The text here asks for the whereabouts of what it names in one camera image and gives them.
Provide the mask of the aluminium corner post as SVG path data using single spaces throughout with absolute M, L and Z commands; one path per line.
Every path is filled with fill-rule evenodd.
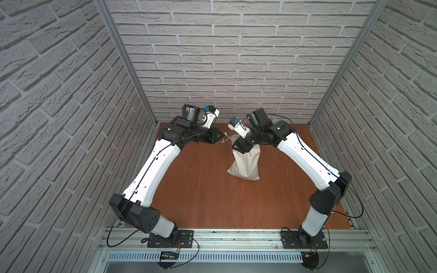
M 380 18 L 382 12 L 386 8 L 387 4 L 389 3 L 388 0 L 379 0 L 376 1 L 375 4 L 372 7 L 371 12 L 369 13 L 366 21 L 364 22 L 362 28 L 358 32 L 356 39 L 353 41 L 352 46 L 350 47 L 349 51 L 347 52 L 345 59 L 340 65 L 339 70 L 337 71 L 335 77 L 331 81 L 330 85 L 328 86 L 327 91 L 325 92 L 322 100 L 320 101 L 320 104 L 315 110 L 315 113 L 311 117 L 308 126 L 312 128 L 316 121 L 318 120 L 322 110 L 324 109 L 325 105 L 327 104 L 329 98 L 331 97 L 332 93 L 335 91 L 335 88 L 337 87 L 340 80 L 343 78 L 343 75 L 348 70 L 349 66 L 352 64 L 352 62 L 355 60 L 356 55 L 362 48 L 364 42 L 366 41 L 367 37 L 373 30 L 374 26 L 376 25 L 376 22 Z
M 129 75 L 134 89 L 137 92 L 143 107 L 145 108 L 145 111 L 147 113 L 147 116 L 149 117 L 149 120 L 151 123 L 157 127 L 158 121 L 153 114 L 152 108 L 146 98 L 145 92 L 142 88 L 142 85 L 140 83 L 139 77 L 135 71 L 135 68 L 133 66 L 133 62 L 130 59 L 129 53 L 127 51 L 127 48 L 122 41 L 121 34 L 119 33 L 119 30 L 117 28 L 117 24 L 115 23 L 112 14 L 110 12 L 109 6 L 106 1 L 104 0 L 95 0 L 94 3 L 96 4 L 96 7 L 100 13 L 100 16 L 108 30 L 108 33 L 113 41 L 113 44 L 119 53 L 119 56 L 121 58 L 121 61 L 127 71 L 127 74 Z

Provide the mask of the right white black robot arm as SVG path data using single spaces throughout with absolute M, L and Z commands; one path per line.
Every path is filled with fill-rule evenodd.
M 299 235 L 304 239 L 316 237 L 345 195 L 352 176 L 346 171 L 339 172 L 325 162 L 301 140 L 289 123 L 278 121 L 274 124 L 263 108 L 246 117 L 250 128 L 237 117 L 233 117 L 228 124 L 239 135 L 232 148 L 245 154 L 257 144 L 271 145 L 291 158 L 307 174 L 317 190 L 309 198 L 310 209 L 299 227 Z

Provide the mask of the aluminium front rail frame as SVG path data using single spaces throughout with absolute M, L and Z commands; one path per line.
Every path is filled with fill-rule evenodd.
M 280 232 L 283 229 L 213 229 L 194 230 L 192 248 L 148 248 L 148 234 L 133 228 L 108 229 L 98 246 L 89 268 L 90 273 L 102 273 L 110 262 L 167 262 L 175 265 L 195 262 L 225 263 L 300 263 L 301 253 L 317 252 L 324 267 L 337 254 L 345 261 L 346 254 L 358 253 L 365 258 L 365 268 L 373 273 L 386 273 L 388 268 L 367 230 L 329 229 L 323 234 L 328 249 L 284 249 Z M 178 252 L 178 260 L 160 261 L 162 251 Z

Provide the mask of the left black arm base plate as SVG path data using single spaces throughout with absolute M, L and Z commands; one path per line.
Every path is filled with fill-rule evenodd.
M 177 230 L 169 238 L 151 233 L 148 248 L 192 248 L 194 230 Z

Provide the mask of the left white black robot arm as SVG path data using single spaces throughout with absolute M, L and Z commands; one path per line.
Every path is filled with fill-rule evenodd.
M 155 192 L 174 159 L 186 144 L 215 144 L 224 134 L 213 124 L 220 112 L 212 105 L 202 108 L 185 104 L 180 116 L 162 127 L 146 163 L 122 194 L 109 203 L 117 218 L 143 233 L 173 238 L 176 224 L 151 207 Z

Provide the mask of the cream cloth drawstring bag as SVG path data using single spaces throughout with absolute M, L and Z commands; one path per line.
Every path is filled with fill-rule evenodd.
M 232 150 L 234 162 L 227 170 L 232 176 L 239 177 L 245 180 L 256 181 L 259 180 L 258 160 L 261 155 L 261 148 L 256 144 L 252 149 L 242 154 L 236 150 Z

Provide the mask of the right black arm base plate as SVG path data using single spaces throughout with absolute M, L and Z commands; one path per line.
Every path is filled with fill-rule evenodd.
M 328 249 L 328 240 L 323 232 L 312 237 L 303 230 L 283 230 L 280 236 L 284 249 Z

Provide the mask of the small electronics board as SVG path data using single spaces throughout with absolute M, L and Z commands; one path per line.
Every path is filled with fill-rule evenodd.
M 317 252 L 301 253 L 302 266 L 307 270 L 315 270 L 319 266 L 320 256 Z
M 165 261 L 165 260 L 178 260 L 179 259 L 179 253 L 173 252 L 173 251 L 162 251 L 160 253 L 159 260 Z

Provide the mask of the right aluminium corner post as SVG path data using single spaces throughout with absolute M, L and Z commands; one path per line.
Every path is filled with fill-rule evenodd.
M 331 81 L 330 85 L 328 86 L 327 91 L 325 92 L 322 100 L 320 101 L 320 104 L 315 110 L 315 113 L 311 117 L 308 126 L 312 128 L 316 121 L 318 120 L 322 110 L 324 109 L 325 105 L 327 104 L 329 98 L 331 97 L 332 93 L 335 91 L 335 88 L 337 87 L 340 80 L 343 78 L 343 75 L 348 70 L 349 66 L 352 64 L 352 62 L 355 60 L 356 55 L 362 48 L 364 42 L 366 41 L 367 37 L 373 30 L 374 26 L 376 25 L 376 22 L 380 18 L 382 12 L 386 8 L 387 4 L 389 3 L 388 0 L 379 0 L 376 1 L 375 4 L 372 7 L 371 12 L 369 13 L 366 21 L 364 22 L 362 28 L 358 32 L 356 39 L 353 41 L 352 46 L 350 47 L 349 51 L 347 52 L 345 59 L 340 65 L 339 70 L 337 71 L 335 77 Z

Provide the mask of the left small electronics board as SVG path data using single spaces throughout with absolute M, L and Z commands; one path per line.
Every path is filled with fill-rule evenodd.
M 178 260 L 179 259 L 179 253 L 173 252 L 173 251 L 162 251 L 160 253 L 159 260 L 165 261 L 165 260 Z

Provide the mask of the left aluminium corner post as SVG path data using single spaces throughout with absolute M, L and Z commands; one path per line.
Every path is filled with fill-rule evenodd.
M 94 3 L 96 4 L 96 7 L 100 13 L 100 16 L 108 30 L 108 33 L 113 41 L 113 44 L 119 53 L 119 56 L 121 58 L 121 61 L 127 71 L 127 74 L 129 75 L 134 89 L 137 92 L 143 107 L 145 108 L 145 111 L 147 113 L 147 116 L 149 117 L 149 120 L 151 123 L 157 127 L 158 121 L 153 114 L 152 108 L 146 98 L 145 92 L 142 88 L 142 85 L 140 83 L 139 77 L 135 71 L 135 68 L 133 66 L 133 62 L 130 59 L 129 53 L 127 51 L 127 48 L 122 41 L 121 34 L 119 33 L 119 30 L 117 28 L 117 24 L 115 23 L 112 14 L 110 12 L 109 6 L 106 1 L 104 0 L 95 0 Z

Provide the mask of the right small electronics board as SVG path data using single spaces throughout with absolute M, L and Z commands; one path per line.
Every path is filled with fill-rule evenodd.
M 319 266 L 320 256 L 317 252 L 301 253 L 302 266 L 307 270 L 315 270 Z

